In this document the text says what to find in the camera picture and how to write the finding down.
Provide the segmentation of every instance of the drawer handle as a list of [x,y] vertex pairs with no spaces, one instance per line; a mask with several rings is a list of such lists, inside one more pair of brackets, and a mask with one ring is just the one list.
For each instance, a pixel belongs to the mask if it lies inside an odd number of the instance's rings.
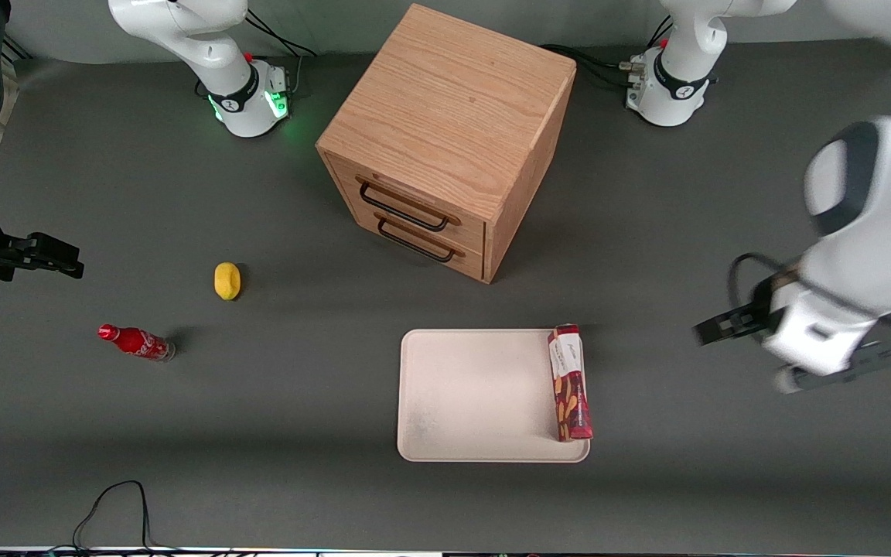
[[381,219],[381,222],[379,222],[377,225],[377,232],[381,233],[381,236],[385,237],[386,239],[390,240],[391,242],[394,242],[395,244],[400,244],[401,246],[404,246],[408,249],[417,251],[418,253],[422,254],[423,256],[425,256],[427,258],[430,258],[431,260],[438,261],[439,263],[449,263],[449,261],[452,260],[452,256],[455,256],[455,254],[456,254],[456,250],[449,250],[449,253],[445,256],[436,256],[436,254],[433,254],[431,251],[428,251],[428,250],[425,250],[425,248],[416,246],[416,244],[412,244],[411,242],[408,242],[403,237],[397,237],[397,236],[394,236],[390,232],[386,232],[386,230],[383,229],[383,225],[385,225],[385,224],[387,224],[387,219]]
[[448,217],[443,217],[442,222],[439,224],[431,224],[428,222],[424,222],[421,219],[414,218],[413,216],[409,215],[408,213],[399,211],[386,203],[377,201],[374,198],[369,197],[367,195],[367,190],[369,188],[370,188],[370,183],[368,181],[364,181],[364,183],[362,183],[362,186],[360,186],[360,197],[362,197],[364,199],[364,201],[367,201],[367,203],[369,203],[370,205],[374,205],[374,207],[383,209],[396,217],[402,218],[415,226],[420,226],[430,232],[442,232],[442,229],[446,228],[446,225],[449,224]]

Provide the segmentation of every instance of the gray wall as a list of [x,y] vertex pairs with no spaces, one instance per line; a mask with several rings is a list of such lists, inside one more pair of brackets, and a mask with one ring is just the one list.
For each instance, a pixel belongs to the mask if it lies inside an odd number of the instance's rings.
[[[570,46],[643,43],[665,11],[657,0],[423,0],[530,43]],[[411,0],[250,0],[278,34],[320,53],[376,52]],[[814,41],[857,36],[838,24],[820,0],[800,0],[768,18],[727,20],[733,42]],[[157,46],[127,36],[106,0],[13,0],[9,32],[36,56],[81,63],[173,60]],[[248,25],[230,34],[244,50],[280,54]]]

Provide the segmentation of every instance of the drawer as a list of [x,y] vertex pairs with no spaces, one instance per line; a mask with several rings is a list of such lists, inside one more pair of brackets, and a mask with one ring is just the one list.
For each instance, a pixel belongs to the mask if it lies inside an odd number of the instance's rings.
[[417,251],[429,260],[437,261],[477,281],[483,278],[483,256],[479,251],[447,244],[424,230],[379,211],[357,213],[357,222],[370,232],[411,251]]
[[483,221],[456,209],[438,207],[435,200],[417,200],[379,174],[340,156],[329,155],[329,163],[343,197],[358,220],[361,215],[380,211],[421,230],[427,237],[443,237],[457,246],[482,253]]

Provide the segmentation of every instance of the wood grain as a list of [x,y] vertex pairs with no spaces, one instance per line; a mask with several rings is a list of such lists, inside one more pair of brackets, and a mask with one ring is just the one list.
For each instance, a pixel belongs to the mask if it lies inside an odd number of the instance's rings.
[[367,191],[367,196],[372,200],[390,205],[425,222],[438,223],[443,217],[449,220],[449,224],[441,232],[424,231],[428,236],[442,237],[457,246],[483,253],[484,224],[480,219],[459,208],[443,206],[435,198],[425,197],[423,200],[416,200],[413,194],[403,193],[402,190],[405,188],[389,183],[384,176],[368,172],[363,166],[347,161],[342,156],[329,155],[328,159],[333,176],[336,176],[336,183],[343,193],[343,199],[350,205],[350,212],[357,222],[360,221],[357,215],[379,210],[362,200],[360,196],[360,181],[365,179],[372,184]]
[[569,103],[569,89],[572,88],[574,74],[575,70],[563,82],[562,91],[559,92],[549,108],[547,120],[531,147],[531,154],[524,162],[522,172],[517,177],[515,187],[510,190],[497,222],[486,231],[487,237],[484,241],[486,247],[483,257],[485,282],[493,281],[497,274],[497,269],[514,239],[517,227],[521,225],[524,213],[531,205],[531,200],[538,191],[538,186],[541,185],[541,179],[544,179],[548,166],[551,165],[552,156],[555,155],[555,145],[559,139],[559,131],[562,130],[566,105]]
[[453,271],[462,272],[470,278],[482,281],[483,278],[483,256],[479,251],[466,250],[457,246],[452,246],[442,242],[439,239],[432,239],[424,230],[419,230],[405,222],[397,220],[392,216],[384,215],[379,211],[371,211],[360,215],[357,223],[372,233],[380,234],[377,226],[381,224],[381,219],[387,221],[384,225],[384,231],[394,236],[400,237],[407,242],[416,244],[416,246],[431,251],[438,256],[446,256],[452,251],[452,260],[449,263],[442,263],[445,267],[453,269]]
[[574,67],[413,5],[319,148],[492,222]]
[[567,57],[414,4],[316,148],[360,226],[403,223],[362,200],[360,180],[373,180],[368,194],[397,210],[448,217],[439,233],[405,230],[475,254],[449,267],[490,282],[548,170],[575,72]]

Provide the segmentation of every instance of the snack package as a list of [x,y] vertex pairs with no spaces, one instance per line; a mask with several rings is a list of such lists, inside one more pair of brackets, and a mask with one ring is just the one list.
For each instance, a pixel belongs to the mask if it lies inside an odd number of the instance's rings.
[[593,427],[583,381],[583,344],[579,326],[559,325],[548,334],[548,359],[552,365],[559,441],[591,439]]

